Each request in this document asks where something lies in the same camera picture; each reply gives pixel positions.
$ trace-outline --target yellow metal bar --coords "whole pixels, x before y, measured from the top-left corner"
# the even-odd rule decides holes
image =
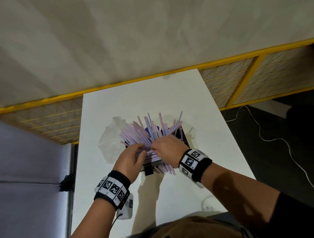
[[[254,60],[251,63],[250,67],[247,69],[247,71],[245,72],[245,74],[241,78],[238,86],[236,87],[236,89],[232,93],[232,95],[231,95],[230,99],[228,100],[225,108],[227,108],[227,109],[230,108],[230,106],[233,104],[234,100],[242,92],[242,90],[244,89],[245,85],[247,84],[247,82],[249,81],[251,76],[254,74],[254,72],[256,71],[257,67],[261,64],[261,62],[263,61],[263,59],[265,58],[266,55],[267,55],[266,53],[262,53],[261,55],[256,56],[254,58]]]
[[[262,49],[262,50],[257,50],[257,51],[253,51],[253,52],[249,52],[249,53],[245,53],[245,54],[241,54],[241,55],[237,55],[237,56],[233,56],[233,57],[229,57],[229,58],[225,58],[225,59],[211,61],[208,63],[203,63],[203,64],[189,66],[189,67],[185,67],[185,68],[181,68],[181,69],[171,70],[171,71],[164,72],[164,73],[158,73],[158,74],[154,74],[154,75],[150,75],[150,76],[146,76],[146,77],[142,77],[142,78],[136,78],[136,79],[132,79],[132,80],[116,83],[116,84],[109,84],[109,85],[105,85],[105,86],[101,86],[101,87],[97,87],[97,88],[86,89],[86,90],[82,90],[82,91],[78,91],[78,92],[74,92],[74,93],[68,93],[68,94],[64,94],[64,95],[60,95],[60,96],[56,96],[56,97],[45,98],[45,99],[36,100],[36,101],[32,101],[32,102],[26,102],[26,103],[22,103],[22,104],[18,104],[18,105],[8,106],[8,107],[0,108],[0,114],[18,111],[18,110],[23,110],[23,109],[32,108],[32,107],[37,107],[37,106],[42,106],[42,105],[46,105],[46,104],[50,104],[50,103],[54,103],[54,102],[59,102],[59,101],[63,101],[63,100],[68,100],[68,99],[72,99],[72,98],[76,98],[76,97],[82,97],[83,94],[85,94],[85,93],[90,93],[90,92],[94,92],[94,91],[98,91],[98,90],[102,90],[102,89],[107,89],[107,88],[112,88],[112,87],[116,87],[116,86],[120,86],[120,85],[130,84],[130,83],[134,83],[134,82],[138,82],[138,81],[142,81],[142,80],[146,80],[146,79],[150,79],[150,78],[165,76],[165,75],[169,75],[172,73],[178,73],[178,72],[182,72],[182,71],[186,71],[186,70],[190,70],[190,69],[195,69],[195,68],[197,68],[198,70],[205,69],[205,68],[211,68],[211,67],[215,67],[218,65],[224,65],[224,64],[229,64],[232,62],[244,60],[244,59],[253,58],[253,57],[259,56],[261,54],[270,54],[270,53],[274,53],[274,52],[278,52],[278,51],[289,50],[289,49],[293,49],[293,48],[307,46],[307,45],[310,45],[313,43],[314,43],[314,38],[304,40],[304,41],[295,42],[295,43],[290,43],[290,44],[286,44],[286,45],[275,46],[275,47],[270,47],[270,48],[266,48],[266,49]]]
[[[252,104],[252,103],[256,103],[256,102],[262,102],[262,101],[271,100],[271,99],[274,99],[274,98],[280,98],[280,97],[288,96],[288,95],[291,95],[291,94],[302,93],[302,92],[306,92],[306,91],[310,91],[310,90],[314,90],[314,87],[309,87],[309,88],[305,88],[305,89],[299,89],[299,90],[291,91],[291,92],[288,92],[288,93],[281,93],[281,94],[278,94],[278,95],[270,96],[270,97],[267,97],[267,98],[260,98],[260,99],[256,99],[256,100],[252,100],[252,101],[248,101],[248,102],[238,103],[238,104],[231,105],[229,108],[240,107],[240,106],[244,106],[244,105],[248,105],[248,104]],[[220,108],[220,111],[223,111],[223,110],[226,110],[226,109],[229,109],[229,108]]]

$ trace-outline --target metal grid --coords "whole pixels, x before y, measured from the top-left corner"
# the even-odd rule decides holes
[[[217,106],[226,105],[253,58],[200,70],[200,74]]]
[[[9,122],[45,138],[67,144],[79,140],[83,97],[0,115]]]
[[[266,56],[234,101],[234,105],[312,86],[313,46],[280,51]]]

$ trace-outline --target right hand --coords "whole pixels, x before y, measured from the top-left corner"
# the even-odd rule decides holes
[[[189,147],[174,135],[157,138],[152,143],[152,150],[167,164],[178,168],[183,154]]]

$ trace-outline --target black cable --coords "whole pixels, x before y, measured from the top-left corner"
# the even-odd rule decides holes
[[[111,228],[113,227],[113,224],[116,222],[116,220],[118,219],[119,216],[117,216],[117,218],[113,221]]]

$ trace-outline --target forearm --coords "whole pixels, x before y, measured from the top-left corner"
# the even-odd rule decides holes
[[[274,211],[280,192],[215,163],[203,173],[202,184],[249,229],[262,229]]]
[[[101,198],[95,199],[71,238],[109,237],[115,213],[115,208],[108,201]]]

